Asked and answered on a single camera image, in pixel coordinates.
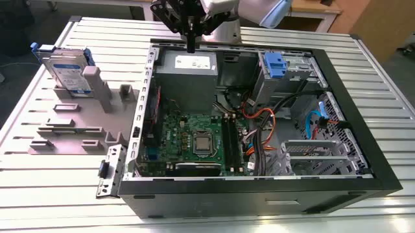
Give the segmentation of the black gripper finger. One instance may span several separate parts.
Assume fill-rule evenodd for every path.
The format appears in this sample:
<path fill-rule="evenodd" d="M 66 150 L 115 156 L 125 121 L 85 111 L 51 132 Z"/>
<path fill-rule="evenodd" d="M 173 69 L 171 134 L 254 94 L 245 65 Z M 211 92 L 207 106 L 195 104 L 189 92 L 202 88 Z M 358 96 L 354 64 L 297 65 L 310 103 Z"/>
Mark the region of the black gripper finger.
<path fill-rule="evenodd" d="M 239 15 L 221 13 L 209 17 L 202 23 L 202 35 L 191 36 L 191 53 L 199 48 L 201 41 L 239 43 L 241 42 L 241 20 Z"/>
<path fill-rule="evenodd" d="M 191 28 L 185 0 L 154 0 L 150 9 L 173 33 L 179 33 L 187 42 L 187 52 L 191 53 Z"/>

